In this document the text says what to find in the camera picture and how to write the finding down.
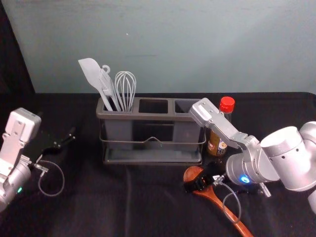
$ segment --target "gray cable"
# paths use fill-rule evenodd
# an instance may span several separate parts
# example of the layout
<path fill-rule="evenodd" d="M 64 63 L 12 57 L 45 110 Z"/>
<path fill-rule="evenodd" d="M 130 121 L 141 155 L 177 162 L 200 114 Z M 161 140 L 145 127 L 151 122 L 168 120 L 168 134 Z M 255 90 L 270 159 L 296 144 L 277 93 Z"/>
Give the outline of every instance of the gray cable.
<path fill-rule="evenodd" d="M 229 187 L 227 184 L 224 184 L 224 183 L 222 183 L 222 182 L 219 182 L 218 184 L 225 186 L 229 191 L 231 191 L 230 194 L 227 194 L 226 197 L 224 197 L 222 208 L 223 208 L 223 210 L 224 210 L 225 216 L 226 216 L 232 223 L 236 224 L 236 223 L 238 223 L 238 222 L 240 221 L 240 218 L 241 218 L 241 204 L 240 204 L 239 198 L 237 197 L 236 193 L 232 190 L 232 188 Z M 229 217 L 229 215 L 227 214 L 226 209 L 225 209 L 225 201 L 226 201 L 226 199 L 227 199 L 229 196 L 231 196 L 231 195 L 234 195 L 234 196 L 235 196 L 236 201 L 237 201 L 237 203 L 238 203 L 239 215 L 238 215 L 238 219 L 237 219 L 236 221 L 233 221 L 233 220 Z"/>
<path fill-rule="evenodd" d="M 42 160 L 42 159 L 39 160 L 39 162 L 46 162 L 46 163 L 53 164 L 54 166 L 56 166 L 59 169 L 59 171 L 61 173 L 61 176 L 63 178 L 63 184 L 62 184 L 62 187 L 61 187 L 60 191 L 55 193 L 55 194 L 48 194 L 48 193 L 44 192 L 43 189 L 41 189 L 41 187 L 40 187 L 41 179 L 43 177 L 43 175 L 41 175 L 40 178 L 39 178 L 39 182 L 38 182 L 39 190 L 41 191 L 42 194 L 44 194 L 44 195 L 46 195 L 48 197 L 55 197 L 55 196 L 60 195 L 62 193 L 62 191 L 64 190 L 64 187 L 65 187 L 65 176 L 64 176 L 63 170 L 57 164 L 55 164 L 54 162 L 51 162 L 51 161 L 48 161 L 48 160 Z"/>

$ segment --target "black table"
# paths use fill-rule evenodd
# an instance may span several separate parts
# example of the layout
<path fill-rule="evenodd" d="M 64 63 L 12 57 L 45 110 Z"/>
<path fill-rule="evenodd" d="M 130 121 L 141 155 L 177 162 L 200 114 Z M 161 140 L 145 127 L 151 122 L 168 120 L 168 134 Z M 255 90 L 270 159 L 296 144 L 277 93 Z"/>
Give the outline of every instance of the black table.
<path fill-rule="evenodd" d="M 316 120 L 315 96 L 308 93 L 236 93 L 233 124 L 258 140 L 285 126 L 298 128 Z M 202 98 L 215 105 L 223 94 L 139 94 Z M 77 139 L 60 155 L 66 177 L 63 193 L 45 197 L 35 172 L 24 190 L 0 214 L 0 236 L 238 236 L 211 202 L 182 187 L 185 166 L 104 166 L 95 108 L 97 94 L 1 95 L 0 129 L 9 112 L 24 107 L 43 112 L 41 129 L 63 136 L 78 127 Z M 60 174 L 51 168 L 45 184 L 56 187 Z M 267 184 L 271 198 L 240 195 L 242 221 L 255 236 L 315 236 L 316 215 L 307 196 L 288 191 L 281 182 Z"/>

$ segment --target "wall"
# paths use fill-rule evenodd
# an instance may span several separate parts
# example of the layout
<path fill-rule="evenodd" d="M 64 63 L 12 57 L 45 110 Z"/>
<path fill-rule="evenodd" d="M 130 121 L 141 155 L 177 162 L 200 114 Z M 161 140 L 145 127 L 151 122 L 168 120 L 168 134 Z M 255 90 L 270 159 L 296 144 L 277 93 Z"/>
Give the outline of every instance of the wall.
<path fill-rule="evenodd" d="M 2 2 L 36 92 L 94 92 L 85 57 L 138 92 L 316 91 L 316 1 Z"/>

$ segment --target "red bottle cap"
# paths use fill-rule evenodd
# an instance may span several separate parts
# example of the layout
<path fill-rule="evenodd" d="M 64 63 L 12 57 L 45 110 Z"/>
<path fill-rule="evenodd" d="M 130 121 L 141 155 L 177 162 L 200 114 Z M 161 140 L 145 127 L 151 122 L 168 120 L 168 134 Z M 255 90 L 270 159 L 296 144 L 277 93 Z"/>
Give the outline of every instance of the red bottle cap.
<path fill-rule="evenodd" d="M 219 110 L 224 113 L 231 113 L 234 110 L 235 100 L 232 97 L 225 96 L 221 99 Z"/>

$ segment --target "blue light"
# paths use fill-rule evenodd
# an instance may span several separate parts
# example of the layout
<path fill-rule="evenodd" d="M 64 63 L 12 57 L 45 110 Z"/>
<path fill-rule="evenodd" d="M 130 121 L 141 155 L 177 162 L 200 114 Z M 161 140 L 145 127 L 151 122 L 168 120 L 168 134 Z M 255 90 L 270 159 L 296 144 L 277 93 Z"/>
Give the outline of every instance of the blue light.
<path fill-rule="evenodd" d="M 245 174 L 240 177 L 240 181 L 245 183 L 245 184 L 249 184 L 250 183 L 250 179 Z"/>

